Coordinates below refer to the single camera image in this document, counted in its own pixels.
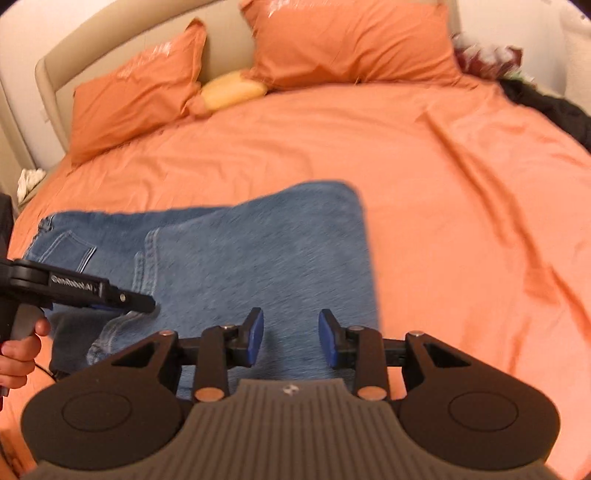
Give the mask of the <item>person's left hand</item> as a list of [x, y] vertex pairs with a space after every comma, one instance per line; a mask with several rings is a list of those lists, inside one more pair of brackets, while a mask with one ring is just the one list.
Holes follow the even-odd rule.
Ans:
[[0, 384], [8, 389], [22, 388], [35, 370], [35, 359], [41, 351], [41, 338], [49, 334], [45, 317], [37, 320], [33, 333], [21, 340], [9, 340], [1, 347]]

